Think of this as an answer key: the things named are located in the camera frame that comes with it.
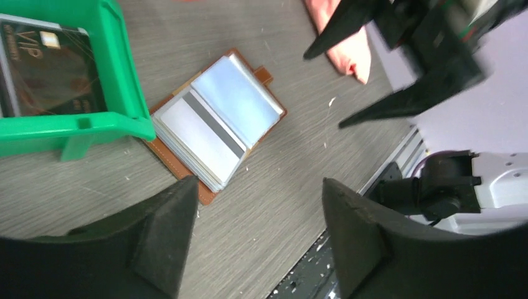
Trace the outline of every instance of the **gray wood-grain table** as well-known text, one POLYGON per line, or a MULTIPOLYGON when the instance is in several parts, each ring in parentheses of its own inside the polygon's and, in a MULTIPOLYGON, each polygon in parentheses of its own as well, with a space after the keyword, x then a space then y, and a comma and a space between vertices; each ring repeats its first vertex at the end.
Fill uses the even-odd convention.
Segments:
MULTIPOLYGON (((274 76, 290 114, 214 203, 200 207, 180 298, 263 298, 324 229, 323 177, 359 189, 409 132, 406 121, 338 130, 339 120, 390 92, 373 53, 366 86, 327 58, 304 62, 315 37, 301 0, 121 0, 152 106, 227 49, 274 76), (329 102, 335 97, 331 107, 329 102)), ((63 234, 174 182, 132 138, 94 146, 80 161, 58 153, 0 159, 0 233, 63 234)))

